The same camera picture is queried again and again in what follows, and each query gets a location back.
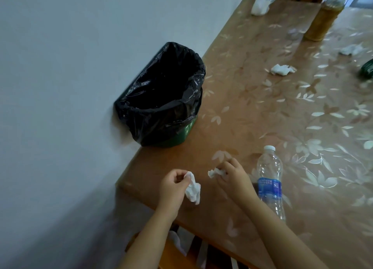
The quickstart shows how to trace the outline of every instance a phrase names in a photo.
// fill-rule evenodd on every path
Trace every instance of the black garbage bag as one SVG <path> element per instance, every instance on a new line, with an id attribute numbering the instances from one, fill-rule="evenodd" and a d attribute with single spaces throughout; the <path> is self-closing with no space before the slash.
<path id="1" fill-rule="evenodd" d="M 114 102 L 120 121 L 142 146 L 171 139 L 197 117 L 205 75 L 197 53 L 166 43 Z"/>

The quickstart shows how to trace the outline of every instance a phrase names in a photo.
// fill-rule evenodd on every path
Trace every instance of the floral pattern tablecloth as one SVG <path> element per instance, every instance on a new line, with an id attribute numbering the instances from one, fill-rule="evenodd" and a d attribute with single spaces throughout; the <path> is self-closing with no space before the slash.
<path id="1" fill-rule="evenodd" d="M 232 156 L 253 181 L 264 145 L 276 147 L 287 225 L 330 268 L 373 268 L 373 84 L 358 71 L 373 58 L 373 11 L 346 8 L 321 42 L 303 41 L 318 4 L 276 1 L 262 17 L 243 0 L 204 55 L 203 104 L 186 142 L 142 148 L 119 185 L 155 207 L 171 168 L 201 183 L 177 221 L 241 261 L 274 265 L 254 226 L 207 176 Z M 356 56 L 340 48 L 360 44 Z M 272 75 L 276 64 L 294 74 Z"/>

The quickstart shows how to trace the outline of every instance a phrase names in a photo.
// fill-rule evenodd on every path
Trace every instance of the table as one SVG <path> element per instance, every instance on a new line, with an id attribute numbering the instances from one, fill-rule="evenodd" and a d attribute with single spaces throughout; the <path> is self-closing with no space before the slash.
<path id="1" fill-rule="evenodd" d="M 252 268 L 274 268 L 251 221 L 207 175 L 234 156 L 255 181 L 264 145 L 274 145 L 287 225 L 330 268 L 373 268 L 373 95 L 357 77 L 373 58 L 373 11 L 345 9 L 311 42 L 302 33 L 318 4 L 280 0 L 253 17 L 253 2 L 242 1 L 203 57 L 203 102 L 186 141 L 141 148 L 118 185 L 155 208 L 163 176 L 192 171 L 201 203 L 185 199 L 177 223 Z M 359 55 L 338 55 L 360 42 Z M 277 63 L 298 70 L 269 74 Z"/>

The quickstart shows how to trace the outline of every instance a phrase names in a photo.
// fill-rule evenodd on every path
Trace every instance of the white plastic bag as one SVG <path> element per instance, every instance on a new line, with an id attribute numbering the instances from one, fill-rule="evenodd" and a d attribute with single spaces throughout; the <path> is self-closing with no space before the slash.
<path id="1" fill-rule="evenodd" d="M 269 4 L 272 4 L 275 0 L 255 0 L 251 14 L 255 16 L 262 16 L 269 10 Z"/>

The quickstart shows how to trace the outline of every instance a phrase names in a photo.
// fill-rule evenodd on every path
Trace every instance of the child's hand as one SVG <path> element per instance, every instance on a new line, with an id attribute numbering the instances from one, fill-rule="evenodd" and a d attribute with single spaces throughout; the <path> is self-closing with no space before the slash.
<path id="1" fill-rule="evenodd" d="M 176 219 L 185 190 L 191 183 L 189 176 L 183 179 L 186 173 L 186 170 L 174 169 L 161 182 L 157 210 L 163 212 L 164 215 L 169 215 L 172 220 Z"/>
<path id="2" fill-rule="evenodd" d="M 258 200 L 249 175 L 235 158 L 221 163 L 217 168 L 228 173 L 225 179 L 222 176 L 217 176 L 216 179 L 219 186 L 238 206 Z"/>

